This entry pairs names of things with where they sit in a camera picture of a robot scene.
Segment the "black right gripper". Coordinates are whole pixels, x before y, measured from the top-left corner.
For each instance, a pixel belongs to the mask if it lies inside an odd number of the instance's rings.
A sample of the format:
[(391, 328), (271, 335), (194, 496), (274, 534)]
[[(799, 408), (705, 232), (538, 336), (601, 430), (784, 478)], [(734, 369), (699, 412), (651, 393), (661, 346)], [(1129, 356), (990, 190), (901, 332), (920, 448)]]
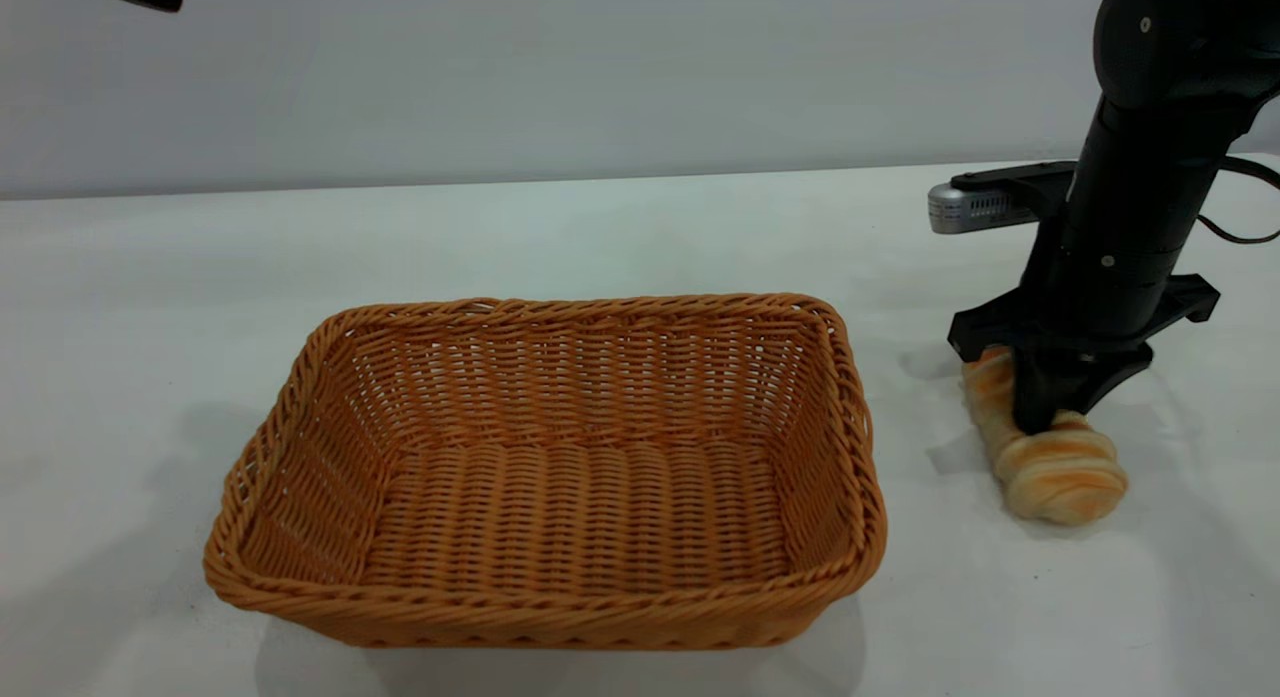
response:
[(1023, 352), (1101, 354), (1085, 372), (1075, 356), (1014, 356), (1012, 418), (1024, 434), (1041, 434), (1062, 411), (1087, 414), (1108, 393), (1153, 361), (1138, 349), (1179, 320), (1211, 318), (1220, 292), (1198, 274), (1175, 276), (1176, 256), (1102, 255), (1037, 247), (1018, 286), (960, 311), (948, 343), (961, 359), (977, 359), (988, 347)]

